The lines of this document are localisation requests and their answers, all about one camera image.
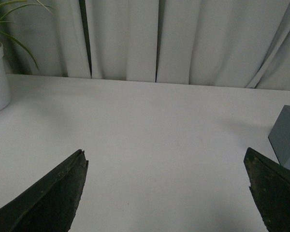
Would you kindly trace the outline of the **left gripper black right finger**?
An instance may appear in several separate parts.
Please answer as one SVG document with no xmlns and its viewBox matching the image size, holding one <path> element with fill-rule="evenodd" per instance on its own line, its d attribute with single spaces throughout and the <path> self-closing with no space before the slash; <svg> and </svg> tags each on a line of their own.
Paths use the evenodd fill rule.
<svg viewBox="0 0 290 232">
<path fill-rule="evenodd" d="M 269 232 L 290 232 L 290 170 L 248 148 L 244 165 L 250 192 Z"/>
</svg>

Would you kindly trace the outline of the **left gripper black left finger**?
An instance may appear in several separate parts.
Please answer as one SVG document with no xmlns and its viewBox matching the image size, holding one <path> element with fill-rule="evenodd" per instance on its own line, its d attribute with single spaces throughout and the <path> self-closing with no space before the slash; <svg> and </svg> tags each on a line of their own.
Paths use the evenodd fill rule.
<svg viewBox="0 0 290 232">
<path fill-rule="evenodd" d="M 83 193 L 88 170 L 79 149 L 0 208 L 0 232 L 67 232 Z"/>
</svg>

